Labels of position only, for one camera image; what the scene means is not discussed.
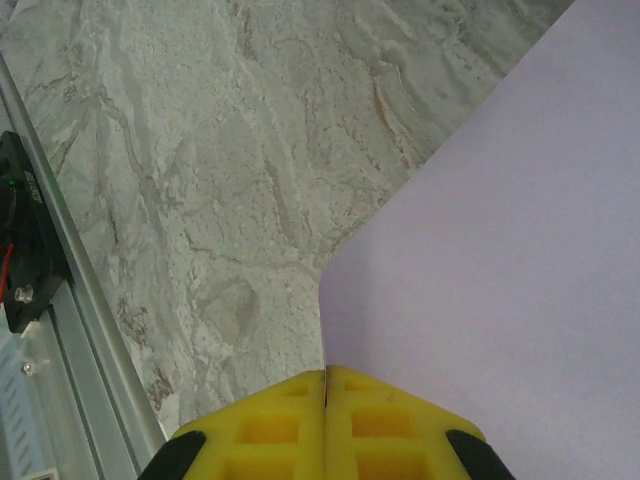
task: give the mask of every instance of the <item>marble surface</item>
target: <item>marble surface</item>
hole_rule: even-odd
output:
[[[323,267],[569,3],[19,1],[0,48],[168,432],[323,366]]]

